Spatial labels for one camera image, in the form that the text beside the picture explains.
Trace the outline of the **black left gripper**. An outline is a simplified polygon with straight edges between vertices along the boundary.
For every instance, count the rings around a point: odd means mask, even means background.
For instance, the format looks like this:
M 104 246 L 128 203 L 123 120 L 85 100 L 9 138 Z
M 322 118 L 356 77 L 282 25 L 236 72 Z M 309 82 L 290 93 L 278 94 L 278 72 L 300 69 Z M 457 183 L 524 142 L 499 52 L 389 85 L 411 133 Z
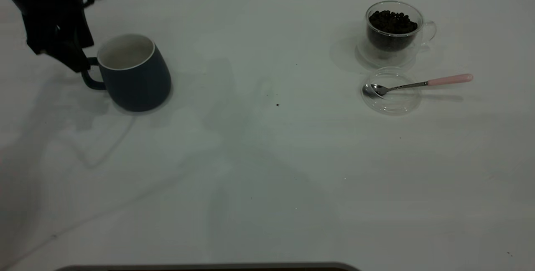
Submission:
M 91 68 L 82 49 L 95 43 L 82 0 L 22 0 L 22 18 L 26 43 L 35 54 L 44 52 L 75 73 Z M 73 39 L 75 44 L 60 43 Z

